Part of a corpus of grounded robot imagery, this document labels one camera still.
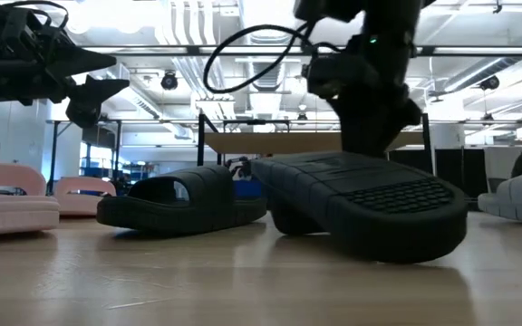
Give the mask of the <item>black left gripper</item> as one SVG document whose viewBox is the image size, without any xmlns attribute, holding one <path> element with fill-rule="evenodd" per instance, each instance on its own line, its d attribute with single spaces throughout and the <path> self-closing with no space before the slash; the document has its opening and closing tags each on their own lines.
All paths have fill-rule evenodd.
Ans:
<svg viewBox="0 0 522 326">
<path fill-rule="evenodd" d="M 59 31 L 44 37 L 37 50 L 13 51 L 2 41 L 8 7 L 41 9 L 51 16 Z M 97 80 L 86 76 L 76 85 L 73 76 L 112 67 L 117 60 L 103 53 L 75 46 L 64 27 L 69 22 L 67 9 L 50 0 L 17 0 L 0 4 L 0 101 L 19 101 L 24 106 L 35 100 L 55 103 L 69 98 L 65 114 L 80 128 L 91 128 L 100 120 L 102 104 L 130 86 L 128 80 Z"/>
</svg>

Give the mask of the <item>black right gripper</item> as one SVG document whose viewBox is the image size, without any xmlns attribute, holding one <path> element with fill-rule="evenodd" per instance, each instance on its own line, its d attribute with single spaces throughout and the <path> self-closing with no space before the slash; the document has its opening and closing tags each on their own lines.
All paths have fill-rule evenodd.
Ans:
<svg viewBox="0 0 522 326">
<path fill-rule="evenodd" d="M 421 122 L 405 75 L 415 50 L 419 8 L 366 8 L 362 32 L 348 53 L 365 60 L 333 107 L 341 122 L 342 150 L 384 157 L 400 132 Z"/>
</svg>

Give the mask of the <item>black rubber slide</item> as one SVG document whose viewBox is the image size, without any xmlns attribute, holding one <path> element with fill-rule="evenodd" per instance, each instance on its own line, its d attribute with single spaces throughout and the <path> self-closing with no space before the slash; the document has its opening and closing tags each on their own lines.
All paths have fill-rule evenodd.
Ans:
<svg viewBox="0 0 522 326">
<path fill-rule="evenodd" d="M 454 251 L 465 239 L 464 192 L 432 174 L 383 158 L 309 152 L 256 159 L 276 228 L 326 232 L 371 261 L 416 264 Z"/>
<path fill-rule="evenodd" d="M 102 225 L 164 235 L 197 235 L 239 227 L 266 215 L 264 197 L 238 197 L 219 165 L 176 170 L 136 182 L 125 196 L 97 204 Z"/>
</svg>

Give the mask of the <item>pink rubber slide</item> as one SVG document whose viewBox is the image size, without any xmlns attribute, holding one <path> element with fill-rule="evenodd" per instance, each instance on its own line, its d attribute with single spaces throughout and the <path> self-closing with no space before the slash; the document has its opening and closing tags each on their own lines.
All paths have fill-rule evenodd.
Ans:
<svg viewBox="0 0 522 326">
<path fill-rule="evenodd" d="M 116 196 L 111 182 L 97 177 L 62 177 L 55 186 L 54 197 L 61 216 L 96 216 L 103 195 Z"/>
<path fill-rule="evenodd" d="M 46 195 L 46 180 L 38 170 L 0 163 L 0 187 L 15 187 L 21 196 L 0 195 L 0 235 L 54 229 L 60 221 L 60 205 Z"/>
</svg>

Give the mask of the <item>black metal shoe rack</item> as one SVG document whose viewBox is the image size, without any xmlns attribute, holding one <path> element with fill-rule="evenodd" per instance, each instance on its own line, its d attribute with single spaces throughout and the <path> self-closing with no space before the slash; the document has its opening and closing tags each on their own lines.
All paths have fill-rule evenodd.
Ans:
<svg viewBox="0 0 522 326">
<path fill-rule="evenodd" d="M 426 113 L 422 114 L 422 132 L 404 131 L 388 146 L 387 150 L 404 148 L 408 145 L 422 145 L 423 158 L 420 169 L 432 173 L 433 160 L 430 144 L 430 121 Z M 212 120 L 204 113 L 198 115 L 198 154 L 199 165 L 204 163 L 204 147 L 209 145 L 217 152 L 217 163 L 224 163 L 226 154 L 291 154 L 316 151 L 334 151 L 342 149 L 341 136 L 338 133 L 302 132 L 292 133 L 292 120 L 222 120 L 221 124 L 250 124 L 261 126 L 262 123 L 285 124 L 286 133 L 238 133 L 219 132 Z"/>
</svg>

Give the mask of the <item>black ceiling spot lamp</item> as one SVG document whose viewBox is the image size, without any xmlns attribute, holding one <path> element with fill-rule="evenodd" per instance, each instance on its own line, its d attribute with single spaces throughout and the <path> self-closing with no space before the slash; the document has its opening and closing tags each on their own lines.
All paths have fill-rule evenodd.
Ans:
<svg viewBox="0 0 522 326">
<path fill-rule="evenodd" d="M 488 77 L 487 79 L 485 79 L 484 81 L 481 81 L 478 86 L 483 91 L 488 91 L 488 90 L 494 91 L 495 89 L 497 89 L 499 87 L 499 85 L 500 85 L 499 78 L 496 75 L 492 75 L 492 76 Z"/>
<path fill-rule="evenodd" d="M 165 71 L 160 81 L 160 86 L 165 91 L 174 91 L 178 88 L 179 82 L 175 71 Z"/>
</svg>

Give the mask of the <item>black partition panel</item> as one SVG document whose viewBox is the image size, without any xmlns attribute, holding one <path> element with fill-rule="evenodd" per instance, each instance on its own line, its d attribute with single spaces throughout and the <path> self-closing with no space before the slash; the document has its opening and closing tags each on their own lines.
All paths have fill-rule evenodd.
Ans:
<svg viewBox="0 0 522 326">
<path fill-rule="evenodd" d="M 483 149 L 436 149 L 433 166 L 424 149 L 394 150 L 389 153 L 389 160 L 434 174 L 471 198 L 488 192 Z"/>
</svg>

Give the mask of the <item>blue box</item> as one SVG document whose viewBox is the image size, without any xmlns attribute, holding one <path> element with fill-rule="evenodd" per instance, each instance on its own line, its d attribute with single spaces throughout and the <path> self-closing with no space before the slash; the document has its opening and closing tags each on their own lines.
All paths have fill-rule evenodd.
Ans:
<svg viewBox="0 0 522 326">
<path fill-rule="evenodd" d="M 263 195 L 261 184 L 256 179 L 239 179 L 233 181 L 236 197 L 254 198 Z"/>
</svg>

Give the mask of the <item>white partition panel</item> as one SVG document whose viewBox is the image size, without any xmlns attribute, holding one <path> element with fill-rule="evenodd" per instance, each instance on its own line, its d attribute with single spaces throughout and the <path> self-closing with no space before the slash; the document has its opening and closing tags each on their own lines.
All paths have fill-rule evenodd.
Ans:
<svg viewBox="0 0 522 326">
<path fill-rule="evenodd" d="M 485 147 L 483 150 L 488 192 L 494 193 L 502 181 L 511 178 L 512 168 L 522 153 L 522 147 Z"/>
</svg>

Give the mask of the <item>black rack frame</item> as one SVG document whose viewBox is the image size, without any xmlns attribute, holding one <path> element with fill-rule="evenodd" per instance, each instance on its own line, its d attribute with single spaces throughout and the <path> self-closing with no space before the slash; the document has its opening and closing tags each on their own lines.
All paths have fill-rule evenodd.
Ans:
<svg viewBox="0 0 522 326">
<path fill-rule="evenodd" d="M 113 159 L 119 132 L 102 127 L 82 129 L 70 121 L 48 120 L 44 128 L 41 172 L 46 178 L 46 193 L 53 193 L 55 182 L 61 177 L 80 176 L 82 158 L 84 171 L 97 160 L 95 176 L 107 177 L 113 168 Z"/>
</svg>

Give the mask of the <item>black overhead frame bar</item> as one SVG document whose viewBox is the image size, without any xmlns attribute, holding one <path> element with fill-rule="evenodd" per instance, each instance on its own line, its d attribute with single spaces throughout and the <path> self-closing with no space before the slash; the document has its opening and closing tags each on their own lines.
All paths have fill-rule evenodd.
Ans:
<svg viewBox="0 0 522 326">
<path fill-rule="evenodd" d="M 81 48 L 115 56 L 209 56 L 216 47 L 206 45 L 91 45 Z M 220 54 L 224 56 L 277 56 L 285 50 L 281 45 L 229 45 Z M 418 46 L 415 55 L 445 57 L 522 57 L 520 46 Z"/>
</svg>

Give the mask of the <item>silver ventilation duct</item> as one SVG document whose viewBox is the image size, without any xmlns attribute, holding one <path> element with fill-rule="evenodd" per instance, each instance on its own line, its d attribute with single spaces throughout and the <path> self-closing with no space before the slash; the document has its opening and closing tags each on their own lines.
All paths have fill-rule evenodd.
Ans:
<svg viewBox="0 0 522 326">
<path fill-rule="evenodd" d="M 243 28 L 258 24 L 274 24 L 293 28 L 295 0 L 237 0 Z M 288 45 L 291 35 L 274 30 L 253 32 L 246 36 L 248 45 Z M 256 91 L 277 91 L 285 77 L 281 62 L 274 69 L 252 83 Z"/>
</svg>

